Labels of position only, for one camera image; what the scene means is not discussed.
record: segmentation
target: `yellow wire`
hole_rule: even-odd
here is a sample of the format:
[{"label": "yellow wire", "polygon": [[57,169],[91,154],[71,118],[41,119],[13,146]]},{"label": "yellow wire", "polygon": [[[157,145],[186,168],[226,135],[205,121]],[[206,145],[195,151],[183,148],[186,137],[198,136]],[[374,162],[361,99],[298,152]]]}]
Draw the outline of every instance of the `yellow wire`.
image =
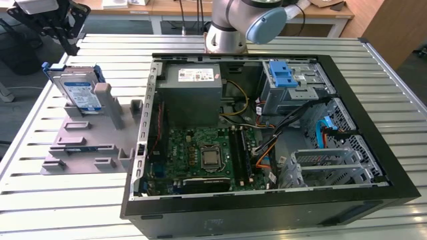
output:
[{"label": "yellow wire", "polygon": [[237,111],[237,112],[227,112],[227,113],[221,113],[219,115],[221,116],[235,116],[241,113],[243,113],[247,108],[249,108],[249,105],[250,105],[250,99],[249,99],[249,95],[246,93],[246,91],[243,91],[242,87],[231,80],[227,80],[227,82],[230,82],[233,85],[235,85],[235,87],[241,90],[241,92],[243,93],[245,95],[245,100],[246,100],[246,104],[245,104],[245,108],[241,110],[241,111]]}]

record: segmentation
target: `floor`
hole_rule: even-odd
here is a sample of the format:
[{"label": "floor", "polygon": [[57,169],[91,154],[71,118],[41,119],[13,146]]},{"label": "floor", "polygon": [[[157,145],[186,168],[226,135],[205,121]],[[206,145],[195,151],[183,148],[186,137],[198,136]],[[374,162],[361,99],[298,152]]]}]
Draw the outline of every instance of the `floor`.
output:
[{"label": "floor", "polygon": [[[165,34],[182,34],[181,24],[173,24],[178,27],[174,29],[169,22],[162,23]],[[187,34],[198,34],[194,22],[187,22]],[[153,27],[149,21],[91,21],[85,23],[85,33],[91,34],[153,34]],[[55,44],[49,38],[43,39],[45,46],[37,51],[42,62],[57,63],[65,53],[62,46]],[[413,54],[402,67],[398,74],[414,90],[421,100],[427,103],[427,57],[420,58]],[[0,62],[0,79],[7,88],[11,87],[45,87],[47,77],[43,72],[33,75],[18,76]],[[15,95],[15,101],[11,103],[0,102],[0,140],[13,141],[22,127],[26,117],[33,109],[41,94],[37,88],[14,88],[11,92]],[[0,144],[0,159],[7,152],[7,145]]]}]

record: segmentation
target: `metal slatted table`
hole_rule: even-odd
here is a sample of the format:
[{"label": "metal slatted table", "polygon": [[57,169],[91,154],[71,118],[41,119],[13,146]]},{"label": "metal slatted table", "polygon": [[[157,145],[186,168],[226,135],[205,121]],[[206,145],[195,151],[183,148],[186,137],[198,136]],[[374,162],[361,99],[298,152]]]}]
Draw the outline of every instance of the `metal slatted table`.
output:
[{"label": "metal slatted table", "polygon": [[[78,56],[63,63],[98,63],[122,103],[143,99],[153,53],[203,53],[203,38],[89,34]],[[386,208],[350,225],[213,236],[269,240],[427,239],[427,109],[370,44],[350,38],[279,37],[249,44],[251,53],[332,55],[417,185],[420,199]],[[62,126],[66,100],[51,83],[41,94],[0,163],[2,239],[146,239],[119,218],[126,173],[39,174]]]}]

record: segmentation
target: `blue hard drive label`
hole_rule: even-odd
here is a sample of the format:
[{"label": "blue hard drive label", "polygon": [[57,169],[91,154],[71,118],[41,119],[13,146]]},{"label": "blue hard drive label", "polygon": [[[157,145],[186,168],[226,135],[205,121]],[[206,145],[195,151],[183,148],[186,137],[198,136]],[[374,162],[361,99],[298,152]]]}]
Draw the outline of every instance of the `blue hard drive label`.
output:
[{"label": "blue hard drive label", "polygon": [[65,82],[65,88],[78,108],[89,112],[102,110],[102,104],[90,82]]}]

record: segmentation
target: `cable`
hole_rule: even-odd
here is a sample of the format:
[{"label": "cable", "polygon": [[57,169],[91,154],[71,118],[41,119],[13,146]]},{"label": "cable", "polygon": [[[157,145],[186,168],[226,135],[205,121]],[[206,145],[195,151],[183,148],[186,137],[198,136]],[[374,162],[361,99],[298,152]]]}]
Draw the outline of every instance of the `cable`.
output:
[{"label": "cable", "polygon": [[[237,110],[237,105],[234,104],[231,107],[233,107],[233,110],[234,110],[235,112],[238,112],[238,110]],[[242,116],[242,114],[237,115],[237,117],[241,118],[242,123],[249,124],[249,122],[247,122],[247,120],[245,119],[245,117]]]},{"label": "cable", "polygon": [[197,0],[198,2],[198,35],[201,34],[201,19],[199,19],[199,0]]},{"label": "cable", "polygon": [[203,24],[203,33],[207,32],[207,29],[206,29],[206,16],[205,16],[205,13],[203,13],[203,1],[201,0],[201,12],[202,12],[202,24]]},{"label": "cable", "polygon": [[246,124],[246,123],[238,123],[226,116],[221,116],[221,117],[233,125],[247,126],[247,127],[255,128],[255,129],[265,129],[265,127],[261,127],[261,126],[255,126],[255,125]]},{"label": "cable", "polygon": [[183,9],[183,1],[179,0],[179,6],[181,6],[181,16],[182,16],[182,35],[187,35],[187,30],[186,30],[186,20],[185,20],[185,9]]},{"label": "cable", "polygon": [[295,36],[301,36],[301,34],[302,34],[302,32],[303,32],[303,29],[305,29],[305,27],[306,27],[306,12],[305,12],[305,10],[301,8],[301,6],[298,5],[298,4],[294,4],[298,8],[299,8],[299,10],[302,11],[302,25],[301,25],[301,29],[299,29],[299,32],[298,32],[298,34],[294,34],[291,37],[295,37]]},{"label": "cable", "polygon": [[229,113],[222,113],[222,114],[219,114],[219,115],[221,115],[221,116],[235,116],[235,115],[242,114],[242,113],[247,110],[249,105],[250,105],[250,99],[249,99],[249,95],[247,95],[246,91],[242,89],[242,87],[241,87],[234,81],[231,81],[231,80],[227,80],[227,82],[231,83],[231,84],[241,90],[241,92],[243,93],[243,95],[245,95],[245,100],[246,100],[246,104],[245,104],[245,107],[243,107],[243,109],[242,109],[241,111],[229,112]]},{"label": "cable", "polygon": [[327,148],[327,134],[326,133],[322,134],[322,140],[323,140],[323,148],[326,149]]},{"label": "cable", "polygon": [[43,89],[43,87],[38,87],[38,86],[14,86],[14,87],[7,87],[7,89]]},{"label": "cable", "polygon": [[283,133],[282,129],[287,127],[291,123],[294,123],[297,120],[301,119],[303,116],[306,110],[313,107],[314,105],[327,103],[333,98],[336,98],[337,95],[332,94],[330,96],[322,97],[318,100],[311,100],[306,102],[303,105],[301,105],[298,108],[295,108],[283,118],[283,120],[277,125],[273,136],[270,137],[269,141],[263,143],[257,149],[255,152],[259,152],[265,147],[267,147],[274,140],[278,139],[279,135]]},{"label": "cable", "polygon": [[161,131],[161,128],[162,128],[161,116],[162,116],[162,103],[159,104],[159,115],[158,115],[158,138],[157,138],[155,143],[154,143],[154,145],[153,145],[153,148],[151,148],[149,157],[153,155],[153,153],[154,153],[154,151],[155,151],[155,148],[157,148],[157,146],[158,146],[158,142],[159,142],[159,140],[161,140],[161,135],[162,135],[162,131]]},{"label": "cable", "polygon": [[277,142],[278,142],[278,140],[274,142],[274,144],[271,144],[271,146],[269,147],[267,151],[263,153],[263,155],[258,159],[258,162],[255,164],[257,168],[270,168],[270,166],[261,165],[261,162],[263,161],[263,159],[265,159],[266,155],[269,154],[269,152],[273,150],[274,146],[277,145]]},{"label": "cable", "polygon": [[[262,117],[261,115],[257,116],[257,119],[255,119],[257,126],[266,127],[267,126],[266,124],[265,125],[261,124],[261,117]],[[269,127],[274,129],[277,126],[270,124]]]},{"label": "cable", "polygon": [[11,144],[13,144],[13,142],[11,142],[11,141],[2,141],[2,140],[0,140],[0,144],[11,145]]}]

